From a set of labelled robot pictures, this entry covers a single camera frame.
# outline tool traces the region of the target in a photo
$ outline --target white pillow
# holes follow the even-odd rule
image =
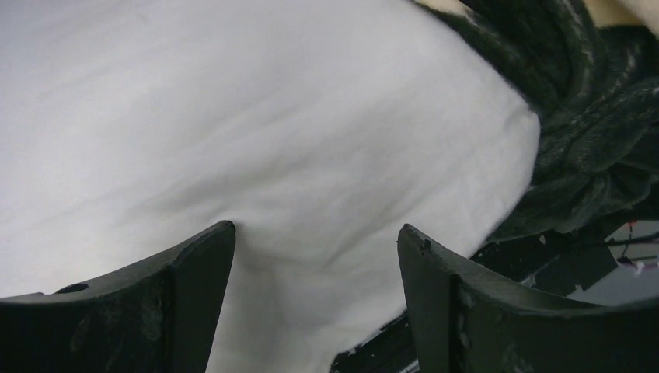
[[[530,180],[535,114],[404,0],[2,2],[0,24],[0,296],[233,220],[209,372],[328,372],[404,309],[404,223],[469,256]]]

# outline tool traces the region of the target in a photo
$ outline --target dark green knit fabric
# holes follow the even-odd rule
[[[520,92],[542,127],[532,185],[490,241],[572,231],[646,198],[659,177],[625,157],[659,131],[659,40],[641,26],[597,29],[581,0],[463,3],[469,18],[428,10]]]

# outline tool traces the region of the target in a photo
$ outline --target white sheet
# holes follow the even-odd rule
[[[531,175],[535,115],[404,0],[0,6],[0,296],[231,219],[209,372],[326,373],[404,309],[404,223],[468,256]]]

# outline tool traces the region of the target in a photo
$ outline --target wire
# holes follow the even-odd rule
[[[629,246],[629,245],[639,245],[642,243],[655,243],[659,239],[659,231],[652,233],[650,235],[642,235],[641,237],[636,237],[635,239],[625,239],[622,241],[615,241],[611,239],[604,242],[592,242],[592,243],[574,243],[572,246],[575,247],[613,247],[613,246]]]
[[[632,239],[632,235],[634,234],[634,224],[629,223],[627,224],[629,226],[629,237],[627,238],[627,241]],[[622,254],[620,254],[620,257],[625,257],[625,254],[627,254],[627,250],[629,250],[629,243],[625,245],[625,249],[622,250]]]
[[[657,259],[658,255],[648,255],[648,256],[637,256],[636,258],[627,258],[631,260],[632,262],[638,262],[640,260],[651,260],[651,259]]]

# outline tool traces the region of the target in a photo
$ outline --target beige surface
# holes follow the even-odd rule
[[[619,0],[659,36],[659,0]]]
[[[420,4],[442,12],[467,14],[469,9],[459,0],[417,0]],[[640,25],[643,21],[657,34],[659,0],[584,0],[595,25]]]

